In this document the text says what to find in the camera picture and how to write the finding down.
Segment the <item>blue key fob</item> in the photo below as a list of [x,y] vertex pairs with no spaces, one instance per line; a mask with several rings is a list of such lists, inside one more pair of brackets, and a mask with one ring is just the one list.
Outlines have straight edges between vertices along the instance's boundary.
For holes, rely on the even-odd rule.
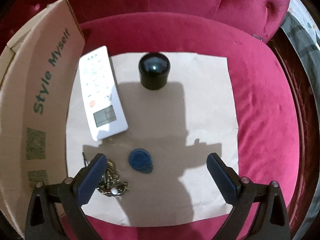
[[142,148],[134,149],[128,157],[129,165],[136,171],[150,174],[153,171],[151,155]]

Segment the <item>brown cardboard box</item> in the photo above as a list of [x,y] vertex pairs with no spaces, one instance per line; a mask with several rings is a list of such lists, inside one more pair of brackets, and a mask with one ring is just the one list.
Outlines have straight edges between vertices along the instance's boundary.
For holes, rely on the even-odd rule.
[[20,236],[35,184],[67,176],[67,114],[84,45],[69,1],[58,0],[1,54],[1,212]]

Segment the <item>bunch of metal keys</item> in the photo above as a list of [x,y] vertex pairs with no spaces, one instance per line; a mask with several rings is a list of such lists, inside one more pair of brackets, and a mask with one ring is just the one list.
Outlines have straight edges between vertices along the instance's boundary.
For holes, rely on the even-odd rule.
[[128,191],[128,182],[120,181],[120,175],[112,160],[107,160],[107,169],[97,185],[97,190],[107,197],[121,197]]

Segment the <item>beige paper sheet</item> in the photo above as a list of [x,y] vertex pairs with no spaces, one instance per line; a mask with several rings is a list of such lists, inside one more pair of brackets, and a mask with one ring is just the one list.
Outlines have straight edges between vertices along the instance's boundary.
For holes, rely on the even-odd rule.
[[[231,211],[206,167],[209,154],[238,170],[238,122],[227,59],[167,53],[171,70],[160,90],[139,80],[140,53],[111,57],[128,130],[94,141],[75,78],[69,106],[67,167],[75,175],[97,153],[111,159],[129,190],[121,197],[95,191],[85,214],[122,226],[170,226],[219,217]],[[153,171],[134,170],[132,150],[152,158]]]

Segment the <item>white remote control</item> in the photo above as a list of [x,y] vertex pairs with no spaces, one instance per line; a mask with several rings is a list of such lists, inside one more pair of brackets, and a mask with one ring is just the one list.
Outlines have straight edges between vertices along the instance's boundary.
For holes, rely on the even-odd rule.
[[89,130],[94,141],[128,129],[106,46],[80,57],[79,75]]

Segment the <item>black domed bottle cap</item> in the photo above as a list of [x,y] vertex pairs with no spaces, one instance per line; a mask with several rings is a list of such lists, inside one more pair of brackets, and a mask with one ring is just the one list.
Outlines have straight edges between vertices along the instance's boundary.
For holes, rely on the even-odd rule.
[[161,53],[145,54],[139,61],[141,85],[148,90],[159,90],[167,84],[171,64]]

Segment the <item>grey patterned cloth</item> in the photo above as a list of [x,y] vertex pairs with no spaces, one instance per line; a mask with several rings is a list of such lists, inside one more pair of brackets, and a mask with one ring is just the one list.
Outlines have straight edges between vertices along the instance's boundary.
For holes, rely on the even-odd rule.
[[290,0],[280,27],[303,65],[319,112],[319,27],[301,0]]

